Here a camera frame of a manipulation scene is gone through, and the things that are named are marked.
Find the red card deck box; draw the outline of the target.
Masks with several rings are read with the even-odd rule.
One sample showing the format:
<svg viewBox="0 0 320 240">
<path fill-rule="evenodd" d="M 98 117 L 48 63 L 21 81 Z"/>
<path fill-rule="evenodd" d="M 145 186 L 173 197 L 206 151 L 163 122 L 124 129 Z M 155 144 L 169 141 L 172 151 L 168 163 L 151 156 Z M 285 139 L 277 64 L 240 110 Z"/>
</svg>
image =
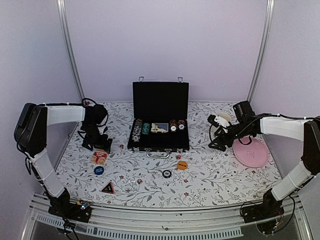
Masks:
<svg viewBox="0 0 320 240">
<path fill-rule="evenodd" d="M 107 152 L 105 152 L 102 149 L 97 149 L 91 158 L 91 162 L 97 165 L 104 165 L 107 157 L 108 157 Z"/>
</svg>

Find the blue card deck box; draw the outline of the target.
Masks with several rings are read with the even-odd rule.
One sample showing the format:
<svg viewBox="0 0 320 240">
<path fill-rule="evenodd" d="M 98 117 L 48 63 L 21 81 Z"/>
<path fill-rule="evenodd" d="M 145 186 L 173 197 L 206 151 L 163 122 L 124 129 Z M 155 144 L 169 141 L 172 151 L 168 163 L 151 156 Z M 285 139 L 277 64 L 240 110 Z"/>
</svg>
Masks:
<svg viewBox="0 0 320 240">
<path fill-rule="evenodd" d="M 151 130 L 152 133 L 168 133 L 169 124 L 168 123 L 152 123 Z"/>
</svg>

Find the black poker case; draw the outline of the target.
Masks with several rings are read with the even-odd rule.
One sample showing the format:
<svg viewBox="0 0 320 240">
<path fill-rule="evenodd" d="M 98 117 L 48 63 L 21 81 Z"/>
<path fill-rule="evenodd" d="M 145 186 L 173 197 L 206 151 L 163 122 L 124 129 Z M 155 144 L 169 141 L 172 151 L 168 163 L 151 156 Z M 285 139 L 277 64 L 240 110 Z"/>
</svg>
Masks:
<svg viewBox="0 0 320 240">
<path fill-rule="evenodd" d="M 188 103 L 189 83 L 184 81 L 134 81 L 133 95 L 133 123 L 129 135 L 127 148 L 135 152 L 146 152 L 151 157 L 152 152 L 183 153 L 190 149 L 188 132 Z M 152 133 L 144 135 L 140 140 L 132 140 L 133 128 L 137 119 L 143 123 L 168 123 L 167 133 Z M 171 120 L 185 121 L 185 129 L 171 132 Z"/>
</svg>

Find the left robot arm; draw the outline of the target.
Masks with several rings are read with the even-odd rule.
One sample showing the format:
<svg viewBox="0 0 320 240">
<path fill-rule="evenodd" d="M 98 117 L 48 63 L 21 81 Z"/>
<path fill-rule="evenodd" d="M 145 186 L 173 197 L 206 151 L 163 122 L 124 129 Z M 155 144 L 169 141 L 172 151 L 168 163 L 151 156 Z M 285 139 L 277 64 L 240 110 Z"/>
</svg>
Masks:
<svg viewBox="0 0 320 240">
<path fill-rule="evenodd" d="M 39 182 L 52 198 L 60 198 L 67 190 L 58 179 L 47 153 L 47 128 L 51 125 L 81 123 L 82 147 L 110 152 L 112 139 L 100 128 L 108 121 L 108 111 L 94 102 L 26 103 L 14 130 L 17 149 L 26 156 L 26 165 L 35 171 Z"/>
</svg>

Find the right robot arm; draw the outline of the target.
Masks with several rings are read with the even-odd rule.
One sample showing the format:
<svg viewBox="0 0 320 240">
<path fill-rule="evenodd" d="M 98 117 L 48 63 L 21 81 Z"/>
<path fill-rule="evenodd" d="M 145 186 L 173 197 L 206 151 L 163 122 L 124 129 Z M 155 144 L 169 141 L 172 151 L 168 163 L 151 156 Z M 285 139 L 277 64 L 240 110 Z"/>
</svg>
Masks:
<svg viewBox="0 0 320 240">
<path fill-rule="evenodd" d="M 320 172 L 319 117 L 263 113 L 230 124 L 218 115 L 210 115 L 208 122 L 218 130 L 208 145 L 211 149 L 224 152 L 235 140 L 256 135 L 263 135 L 271 148 L 283 178 L 270 190 L 271 198 L 259 206 L 262 218 L 269 218 L 278 210 L 277 202 L 301 189 Z"/>
</svg>

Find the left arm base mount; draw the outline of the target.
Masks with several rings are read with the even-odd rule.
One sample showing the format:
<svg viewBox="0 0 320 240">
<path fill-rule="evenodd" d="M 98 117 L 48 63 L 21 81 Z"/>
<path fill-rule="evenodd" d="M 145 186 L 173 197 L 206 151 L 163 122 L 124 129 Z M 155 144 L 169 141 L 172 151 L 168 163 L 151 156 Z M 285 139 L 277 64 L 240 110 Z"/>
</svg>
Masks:
<svg viewBox="0 0 320 240">
<path fill-rule="evenodd" d="M 91 217 L 92 208 L 82 204 L 71 203 L 68 199 L 50 199 L 48 213 L 66 220 L 74 220 L 88 223 Z"/>
</svg>

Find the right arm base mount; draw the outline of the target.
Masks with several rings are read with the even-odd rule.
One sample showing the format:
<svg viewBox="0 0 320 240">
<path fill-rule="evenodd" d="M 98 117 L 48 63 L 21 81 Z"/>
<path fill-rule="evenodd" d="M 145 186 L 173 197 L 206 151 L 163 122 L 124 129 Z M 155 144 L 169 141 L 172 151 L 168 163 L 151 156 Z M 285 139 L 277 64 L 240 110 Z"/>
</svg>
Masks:
<svg viewBox="0 0 320 240">
<path fill-rule="evenodd" d="M 276 232 L 284 218 L 283 200 L 275 200 L 272 196 L 264 196 L 260 204 L 251 201 L 245 202 L 239 209 L 239 213 L 245 223 L 264 221 L 256 225 L 258 231 L 263 235 L 272 235 Z"/>
</svg>

